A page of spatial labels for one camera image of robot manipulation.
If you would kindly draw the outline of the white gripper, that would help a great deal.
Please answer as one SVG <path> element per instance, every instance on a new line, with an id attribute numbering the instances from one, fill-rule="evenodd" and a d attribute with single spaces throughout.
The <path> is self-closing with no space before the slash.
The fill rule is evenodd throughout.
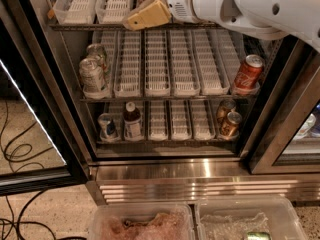
<path id="1" fill-rule="evenodd" d="M 164 0 L 144 0 L 123 18 L 123 26 L 128 30 L 158 27 L 169 23 L 171 14 L 180 22 L 197 23 L 199 21 L 194 12 L 192 0 L 166 1 L 169 9 Z"/>

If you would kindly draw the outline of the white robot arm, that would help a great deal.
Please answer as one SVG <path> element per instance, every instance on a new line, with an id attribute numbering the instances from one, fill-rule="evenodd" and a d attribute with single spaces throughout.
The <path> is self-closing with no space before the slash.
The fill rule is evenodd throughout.
<path id="1" fill-rule="evenodd" d="M 170 19 L 216 23 L 263 40 L 293 35 L 320 51 L 320 0 L 144 0 L 122 24 L 141 30 Z"/>

